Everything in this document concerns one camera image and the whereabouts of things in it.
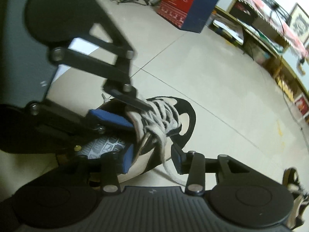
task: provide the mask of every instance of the power cord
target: power cord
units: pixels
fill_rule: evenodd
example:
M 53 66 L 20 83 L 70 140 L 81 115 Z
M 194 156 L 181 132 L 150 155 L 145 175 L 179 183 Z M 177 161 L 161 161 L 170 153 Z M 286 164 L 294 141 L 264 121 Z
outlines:
M 285 32 L 284 32 L 283 24 L 282 24 L 281 19 L 280 19 L 280 17 L 279 17 L 279 15 L 278 15 L 278 13 L 277 13 L 276 10 L 275 10 L 275 12 L 276 12 L 276 14 L 277 14 L 277 17 L 279 18 L 280 23 L 281 23 L 282 32 L 283 32 L 283 37 L 284 37 L 284 36 L 285 36 Z M 300 131 L 301 131 L 301 133 L 302 133 L 302 136 L 303 136 L 303 138 L 304 138 L 305 144 L 306 144 L 306 146 L 307 146 L 307 150 L 309 150 L 308 140 L 307 140 L 307 138 L 306 138 L 306 136 L 305 136 L 305 133 L 304 133 L 304 131 L 303 131 L 303 129 L 302 129 L 302 126 L 300 125 L 300 123 L 298 123 L 298 121 L 297 121 L 296 118 L 294 117 L 294 115 L 293 115 L 293 113 L 292 113 L 292 111 L 291 111 L 291 109 L 290 109 L 290 107 L 289 107 L 289 105 L 288 105 L 288 102 L 286 101 L 285 96 L 284 96 L 283 83 L 282 83 L 282 77 L 281 77 L 282 57 L 283 57 L 283 54 L 281 54 L 280 64 L 279 64 L 279 71 L 280 71 L 280 72 L 279 72 L 279 76 L 280 76 L 280 80 L 281 80 L 282 96 L 283 96 L 284 102 L 285 102 L 285 104 L 286 104 L 286 106 L 287 106 L 287 108 L 288 108 L 288 110 L 289 110 L 289 112 L 290 112 L 291 117 L 293 118 L 294 122 L 299 126 Z

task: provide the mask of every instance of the shoelace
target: shoelace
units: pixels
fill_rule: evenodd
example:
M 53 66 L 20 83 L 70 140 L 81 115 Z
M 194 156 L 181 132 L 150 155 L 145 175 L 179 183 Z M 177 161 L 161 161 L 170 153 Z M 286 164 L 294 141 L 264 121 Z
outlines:
M 165 145 L 167 143 L 166 134 L 180 127 L 179 114 L 176 108 L 164 100 L 148 101 L 153 110 L 142 112 L 141 116 L 146 121 L 144 131 L 152 133 L 156 139 L 160 149 L 160 157 L 163 167 L 169 177 L 176 183 L 186 186 L 186 182 L 175 176 L 168 168 L 165 160 Z

